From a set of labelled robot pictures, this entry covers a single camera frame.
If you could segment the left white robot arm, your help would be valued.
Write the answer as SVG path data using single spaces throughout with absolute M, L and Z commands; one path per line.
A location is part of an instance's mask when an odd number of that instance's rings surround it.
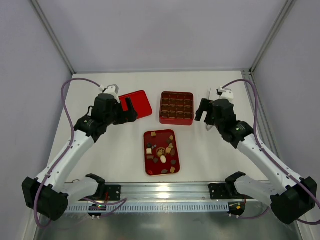
M 69 204 L 86 197 L 100 199 L 105 192 L 105 180 L 87 174 L 82 180 L 66 184 L 66 180 L 83 155 L 104 135 L 110 125 L 122 125 L 137 120 L 137 112 L 129 97 L 125 98 L 127 110 L 110 93 L 100 93 L 86 115 L 71 126 L 71 137 L 64 149 L 35 178 L 27 177 L 22 191 L 27 207 L 33 210 L 36 223 L 38 215 L 50 221 L 58 220 Z

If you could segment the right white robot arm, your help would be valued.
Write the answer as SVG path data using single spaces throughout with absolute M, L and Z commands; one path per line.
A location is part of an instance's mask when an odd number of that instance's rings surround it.
M 195 120 L 200 121 L 203 113 L 204 122 L 216 127 L 221 137 L 249 158 L 270 182 L 264 184 L 237 172 L 225 180 L 230 189 L 262 202 L 287 225 L 320 204 L 316 198 L 317 183 L 311 177 L 302 178 L 260 143 L 254 129 L 237 120 L 234 105 L 227 99 L 203 98 Z

